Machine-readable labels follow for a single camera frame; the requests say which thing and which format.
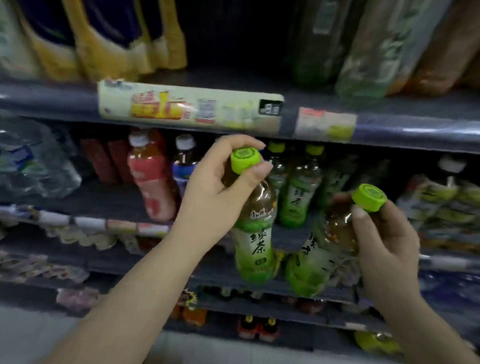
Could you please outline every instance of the forearm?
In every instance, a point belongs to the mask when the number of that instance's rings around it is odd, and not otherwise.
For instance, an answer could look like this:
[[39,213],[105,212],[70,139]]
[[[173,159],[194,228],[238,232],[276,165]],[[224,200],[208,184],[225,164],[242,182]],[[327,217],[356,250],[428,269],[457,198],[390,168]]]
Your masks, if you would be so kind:
[[184,236],[169,234],[79,322],[46,363],[141,364],[203,254]]
[[417,294],[391,297],[381,310],[411,364],[479,364],[455,330]]

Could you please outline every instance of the pink bottle label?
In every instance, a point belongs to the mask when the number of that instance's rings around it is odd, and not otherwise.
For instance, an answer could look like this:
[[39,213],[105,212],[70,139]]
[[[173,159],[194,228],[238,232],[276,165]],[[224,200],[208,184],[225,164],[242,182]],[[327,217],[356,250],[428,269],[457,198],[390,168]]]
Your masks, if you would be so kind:
[[147,214],[155,221],[169,221],[175,216],[177,206],[161,166],[161,156],[149,159],[129,159],[133,178],[144,197]]

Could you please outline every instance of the green bottle cap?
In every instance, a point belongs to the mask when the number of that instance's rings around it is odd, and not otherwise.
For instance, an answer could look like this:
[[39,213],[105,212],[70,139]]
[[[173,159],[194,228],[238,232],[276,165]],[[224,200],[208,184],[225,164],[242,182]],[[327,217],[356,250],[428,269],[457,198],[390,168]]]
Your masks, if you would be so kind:
[[380,210],[387,202],[385,193],[372,184],[362,183],[353,193],[352,200],[367,212]]
[[251,147],[236,149],[230,154],[230,161],[232,162],[232,171],[242,174],[244,170],[260,162],[260,153]]
[[272,141],[268,143],[268,150],[272,153],[283,153],[283,151],[285,150],[285,143]]
[[324,146],[318,146],[316,144],[307,144],[305,152],[312,156],[320,156],[324,152]]

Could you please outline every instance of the fingernail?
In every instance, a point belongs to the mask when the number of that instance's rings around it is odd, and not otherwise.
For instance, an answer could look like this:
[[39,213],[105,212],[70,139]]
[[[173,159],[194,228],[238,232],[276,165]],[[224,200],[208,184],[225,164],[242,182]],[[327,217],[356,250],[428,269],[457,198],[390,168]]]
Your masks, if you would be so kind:
[[354,218],[364,218],[366,217],[367,211],[365,211],[363,208],[357,205],[352,206],[352,217]]
[[252,171],[258,176],[265,177],[270,173],[272,168],[273,164],[271,162],[260,162],[252,167]]

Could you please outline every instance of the person's left hand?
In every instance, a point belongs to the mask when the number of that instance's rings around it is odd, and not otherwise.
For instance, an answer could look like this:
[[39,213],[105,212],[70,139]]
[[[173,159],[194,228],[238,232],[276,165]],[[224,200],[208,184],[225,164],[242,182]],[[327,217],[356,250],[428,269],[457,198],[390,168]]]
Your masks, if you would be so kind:
[[272,170],[272,163],[261,160],[226,189],[221,181],[225,162],[234,149],[243,146],[265,148],[263,142],[248,135],[223,136],[198,163],[187,184],[171,231],[188,237],[204,253],[232,228],[254,188]]

